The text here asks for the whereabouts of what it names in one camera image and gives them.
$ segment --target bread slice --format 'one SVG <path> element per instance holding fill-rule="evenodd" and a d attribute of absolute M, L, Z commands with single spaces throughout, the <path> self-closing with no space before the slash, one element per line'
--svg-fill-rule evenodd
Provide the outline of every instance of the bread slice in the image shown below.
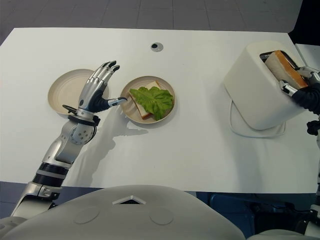
<path fill-rule="evenodd" d="M 278 81 L 285 80 L 296 89 L 308 86 L 302 76 L 291 66 L 280 50 L 271 53 L 265 61 L 265 64 Z"/>
<path fill-rule="evenodd" d="M 157 81 L 150 82 L 148 85 L 146 85 L 144 87 L 147 89 L 151 89 L 152 87 L 157 87 L 158 89 L 161 89 L 159 84 L 157 83 Z M 142 105 L 140 105 L 139 103 L 136 102 L 135 97 L 130 92 L 129 92 L 129 94 L 130 94 L 131 98 L 133 99 L 134 104 L 136 105 L 136 108 L 139 110 L 141 118 L 143 120 L 149 118 L 152 115 L 152 113 L 147 112 Z"/>

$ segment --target green lettuce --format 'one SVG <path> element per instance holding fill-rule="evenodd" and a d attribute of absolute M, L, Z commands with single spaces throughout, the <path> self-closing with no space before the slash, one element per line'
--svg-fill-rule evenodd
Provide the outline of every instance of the green lettuce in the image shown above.
<path fill-rule="evenodd" d="M 172 109 L 174 97 L 168 90 L 159 89 L 155 86 L 147 89 L 142 86 L 139 89 L 130 89 L 136 102 L 144 107 L 144 110 L 154 115 L 155 120 L 165 117 L 166 111 Z"/>

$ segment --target gray floor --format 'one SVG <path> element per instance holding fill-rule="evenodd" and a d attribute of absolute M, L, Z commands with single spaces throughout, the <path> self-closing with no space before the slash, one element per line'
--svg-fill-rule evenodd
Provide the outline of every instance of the gray floor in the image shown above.
<path fill-rule="evenodd" d="M 0 0 L 0 44 L 13 28 L 290 32 L 302 0 Z"/>

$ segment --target plate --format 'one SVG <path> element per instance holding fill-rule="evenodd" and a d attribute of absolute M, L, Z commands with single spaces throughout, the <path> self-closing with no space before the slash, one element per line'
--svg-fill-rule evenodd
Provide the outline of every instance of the plate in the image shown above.
<path fill-rule="evenodd" d="M 175 102 L 176 102 L 176 95 L 175 95 L 175 91 L 172 88 L 172 86 L 166 82 L 165 80 L 163 80 L 160 77 L 156 77 L 156 76 L 141 76 L 138 77 L 134 80 L 132 80 L 131 82 L 129 82 L 124 89 L 121 92 L 121 97 L 125 97 L 128 99 L 127 102 L 121 104 L 122 107 L 122 111 L 123 113 L 132 121 L 139 123 L 139 124 L 154 124 L 157 122 L 160 122 L 164 119 L 166 119 L 171 113 L 172 113 L 172 109 L 166 114 L 166 116 L 160 120 L 155 120 L 153 116 L 143 120 L 138 108 L 136 107 L 135 102 L 133 101 L 133 99 L 131 98 L 130 94 L 129 94 L 129 90 L 130 89 L 139 89 L 140 87 L 145 87 L 146 85 L 148 85 L 149 83 L 152 83 L 156 81 L 161 89 L 164 90 L 168 90 L 170 92 L 170 94 L 173 96 L 173 107 L 175 106 Z"/>
<path fill-rule="evenodd" d="M 76 69 L 55 80 L 48 92 L 48 102 L 53 110 L 67 115 L 68 111 L 62 107 L 63 104 L 77 109 L 81 91 L 93 72 L 90 69 Z"/>

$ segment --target power cord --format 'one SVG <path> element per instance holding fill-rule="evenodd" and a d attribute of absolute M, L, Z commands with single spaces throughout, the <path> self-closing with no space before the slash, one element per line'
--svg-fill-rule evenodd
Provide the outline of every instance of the power cord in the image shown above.
<path fill-rule="evenodd" d="M 274 135 L 261 135 L 261 136 L 253 136 L 253 135 L 245 135 L 242 134 L 238 131 L 236 131 L 233 126 L 232 126 L 232 117 L 231 117 L 231 111 L 232 111 L 232 106 L 234 104 L 234 101 L 231 99 L 230 102 L 230 108 L 229 108 L 229 128 L 231 129 L 231 131 L 241 137 L 245 137 L 245 138 L 251 138 L 251 139 L 267 139 L 267 138 L 274 138 L 274 137 L 278 137 L 278 136 L 282 136 L 283 134 L 285 134 L 286 132 L 286 122 L 284 122 L 281 126 L 283 126 L 283 131 L 280 133 L 276 133 Z"/>

